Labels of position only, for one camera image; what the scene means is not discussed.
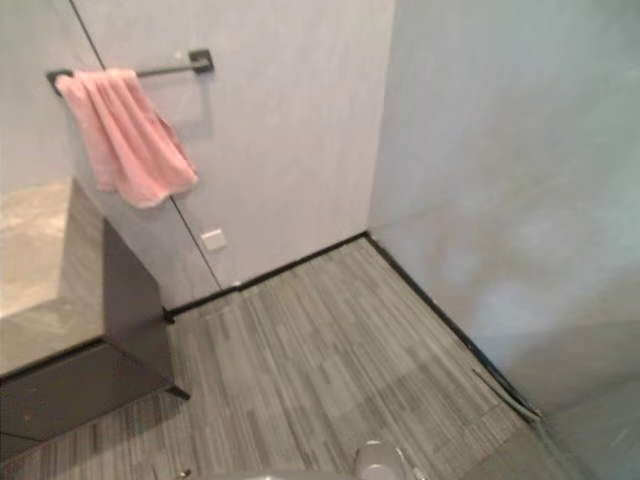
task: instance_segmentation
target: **countertop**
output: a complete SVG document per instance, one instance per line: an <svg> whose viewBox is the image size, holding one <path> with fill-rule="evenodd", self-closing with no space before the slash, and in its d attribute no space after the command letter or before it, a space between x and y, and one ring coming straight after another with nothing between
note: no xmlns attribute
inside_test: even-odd
<svg viewBox="0 0 640 480"><path fill-rule="evenodd" d="M104 218L75 180L2 196L0 376L104 333Z"/></svg>

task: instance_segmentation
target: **gray floor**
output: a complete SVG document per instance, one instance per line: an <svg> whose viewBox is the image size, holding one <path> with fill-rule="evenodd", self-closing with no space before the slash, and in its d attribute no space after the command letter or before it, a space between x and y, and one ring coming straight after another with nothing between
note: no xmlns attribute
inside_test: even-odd
<svg viewBox="0 0 640 480"><path fill-rule="evenodd" d="M366 240L188 312L170 335L189 402L143 399L5 466L5 477L344 472L358 445L387 439L429 479L472 478L514 434L529 438Z"/></svg>

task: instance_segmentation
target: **pink towel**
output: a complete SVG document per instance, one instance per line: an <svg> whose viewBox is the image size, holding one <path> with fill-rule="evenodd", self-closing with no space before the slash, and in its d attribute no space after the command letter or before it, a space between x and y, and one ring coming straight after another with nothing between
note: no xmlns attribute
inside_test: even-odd
<svg viewBox="0 0 640 480"><path fill-rule="evenodd" d="M60 75L56 87L76 117L99 190L117 190L132 205L148 208L198 181L133 70Z"/></svg>

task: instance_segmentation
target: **black baseboard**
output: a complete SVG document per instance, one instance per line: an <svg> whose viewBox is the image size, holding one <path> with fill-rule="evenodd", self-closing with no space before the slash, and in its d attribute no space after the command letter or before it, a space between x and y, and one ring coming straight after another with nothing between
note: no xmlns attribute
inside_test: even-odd
<svg viewBox="0 0 640 480"><path fill-rule="evenodd" d="M215 293L212 293L211 295L207 295L206 297L200 298L198 300L194 300L193 302L189 302L185 305L181 305L179 307L176 308L172 308L170 310L168 310L168 314L175 317L176 315L180 315L181 313L185 313L188 312L189 310L192 310L194 308L200 307L202 305L204 305L205 303L209 303L209 302L213 302L214 300L217 300L219 298L222 298L226 295L229 295L230 293L235 293L235 292L241 292L242 290L246 290L247 288L251 288L254 287L256 285L258 285L259 283L262 283L266 280L269 280L272 277L275 277L276 275L280 275L283 272L286 272L287 270L291 270L292 268L295 268L299 265L302 265L303 263L306 263L310 260L313 260L314 258L318 258L326 253L329 253L332 250L335 250L337 248L340 248L344 245L346 245L347 243L351 243L351 242L355 242L356 240L359 240L361 238L364 238L368 235L367 232L361 232L358 233L357 235L353 235L352 237L349 238L345 238L344 240L341 240L337 243L334 243L332 245L329 245L328 247L323 248L322 250L318 250L317 252L314 252L310 255L307 255L305 257L299 258L298 260L295 260L291 263L287 263L286 265L283 265L282 267L278 267L275 268L267 273L263 273L262 275L258 275L257 277L254 277L250 280L247 280L244 283L241 283L240 285L234 286L234 287L229 287L229 288L224 288L222 290L219 290Z"/></svg>
<svg viewBox="0 0 640 480"><path fill-rule="evenodd" d="M382 258L386 260L386 262L395 270L395 272L402 277L402 279L406 282L407 285L420 297L420 299L426 303L431 310L442 320L447 327L451 329L451 331L460 339L462 343L471 351L474 357L478 359L478 361L482 364L482 366L493 376L493 378L500 384L500 386L509 394L509 396L516 402L518 402L521 406L530 410L532 412L537 412L538 410L529 402L520 391L513 384L507 380L507 377L495 366L495 364L489 360L484 352L478 347L471 338L467 336L467 334L454 322L449 315L447 315L440 306L433 301L433 299L429 296L427 292L425 292L420 285L416 283L416 281L411 278L411 275L407 273L407 271L400 266L393 255L391 255L382 245L380 245L369 232L366 233L365 238L369 241L371 246L376 249L376 251L380 254Z"/></svg>

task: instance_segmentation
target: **wall socket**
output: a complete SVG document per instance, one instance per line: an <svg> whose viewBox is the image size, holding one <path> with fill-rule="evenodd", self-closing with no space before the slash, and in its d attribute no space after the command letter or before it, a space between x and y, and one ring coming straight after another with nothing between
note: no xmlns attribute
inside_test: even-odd
<svg viewBox="0 0 640 480"><path fill-rule="evenodd" d="M224 233L221 229L212 230L200 235L200 240L204 244L204 247L210 252L219 250L227 245L227 239L224 238Z"/></svg>

